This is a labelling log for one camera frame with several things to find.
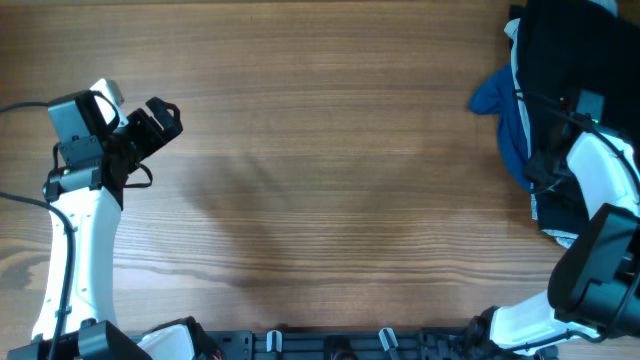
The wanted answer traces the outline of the black shorts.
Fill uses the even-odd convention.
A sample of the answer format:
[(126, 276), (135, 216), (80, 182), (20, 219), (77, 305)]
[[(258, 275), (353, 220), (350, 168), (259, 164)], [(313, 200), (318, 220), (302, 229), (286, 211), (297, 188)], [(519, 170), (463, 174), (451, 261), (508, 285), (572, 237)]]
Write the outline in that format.
[[(516, 62), (529, 121), (562, 119), (559, 112), (589, 91), (604, 99), (601, 123), (639, 143), (638, 24), (590, 1), (530, 1), (518, 26)], [(583, 198), (534, 199), (540, 229), (576, 237), (587, 227)]]

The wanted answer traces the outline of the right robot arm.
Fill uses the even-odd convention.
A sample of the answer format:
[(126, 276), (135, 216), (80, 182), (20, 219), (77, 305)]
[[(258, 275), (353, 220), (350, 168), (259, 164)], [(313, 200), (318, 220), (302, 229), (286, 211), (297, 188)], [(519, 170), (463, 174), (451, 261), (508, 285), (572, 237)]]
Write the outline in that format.
[(468, 359), (532, 357), (559, 343), (601, 343), (639, 335), (639, 173), (632, 146), (588, 113), (566, 111), (521, 92), (552, 119), (578, 132), (565, 163), (589, 213), (586, 229), (553, 269), (546, 291), (492, 307), (461, 340)]

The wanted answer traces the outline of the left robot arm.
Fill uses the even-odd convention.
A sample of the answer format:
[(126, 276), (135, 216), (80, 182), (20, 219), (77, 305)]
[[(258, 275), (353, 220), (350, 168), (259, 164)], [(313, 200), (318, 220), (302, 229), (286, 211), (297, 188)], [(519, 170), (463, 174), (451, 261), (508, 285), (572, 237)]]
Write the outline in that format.
[(157, 97), (124, 116), (117, 100), (84, 90), (44, 103), (58, 136), (36, 206), (52, 222), (45, 298), (29, 344), (10, 359), (221, 359), (193, 318), (134, 341), (117, 326), (113, 252), (129, 176), (183, 131), (179, 108)]

